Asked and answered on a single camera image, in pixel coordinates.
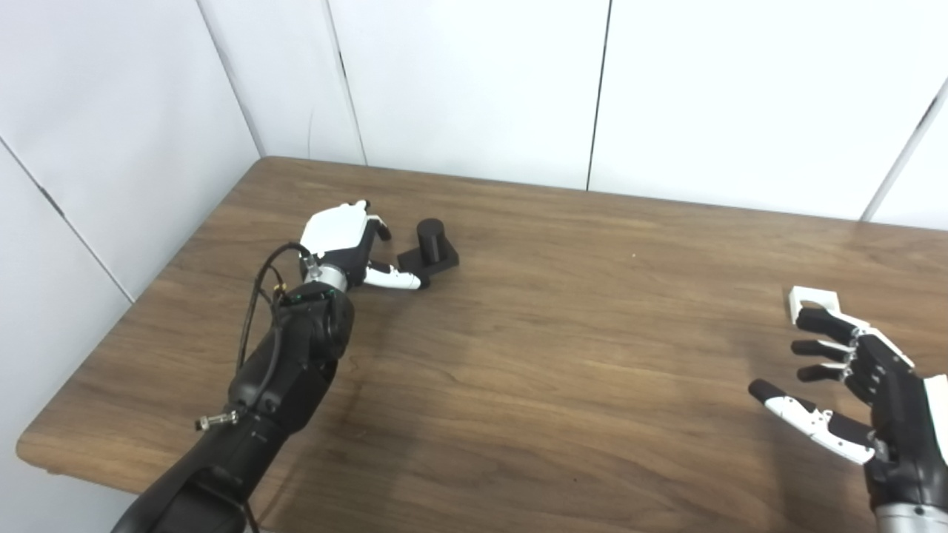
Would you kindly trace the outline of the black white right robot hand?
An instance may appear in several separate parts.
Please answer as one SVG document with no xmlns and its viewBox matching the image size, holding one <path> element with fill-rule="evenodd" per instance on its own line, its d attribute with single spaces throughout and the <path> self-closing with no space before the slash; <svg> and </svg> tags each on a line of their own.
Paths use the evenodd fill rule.
<svg viewBox="0 0 948 533">
<path fill-rule="evenodd" d="M 797 371 L 804 383 L 842 384 L 869 409 L 870 422 L 820 409 L 765 379 L 749 394 L 806 438 L 863 466 L 870 507 L 946 511 L 946 375 L 921 377 L 886 335 L 860 318 L 803 307 L 796 327 L 815 334 L 793 341 L 792 353 L 825 362 Z"/>
</svg>

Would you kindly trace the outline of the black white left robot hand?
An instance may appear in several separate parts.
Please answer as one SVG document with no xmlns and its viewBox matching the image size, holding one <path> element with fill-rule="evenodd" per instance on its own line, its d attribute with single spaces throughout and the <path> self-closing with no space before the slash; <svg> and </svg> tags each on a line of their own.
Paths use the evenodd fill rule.
<svg viewBox="0 0 948 533">
<path fill-rule="evenodd" d="M 302 282 L 328 284 L 341 292 L 363 284 L 400 290 L 430 286 L 426 276 L 370 259 L 375 240 L 389 241 L 392 233 L 369 208 L 370 202 L 363 199 L 322 210 L 308 220 L 299 243 L 312 258 L 299 256 Z"/>
</svg>

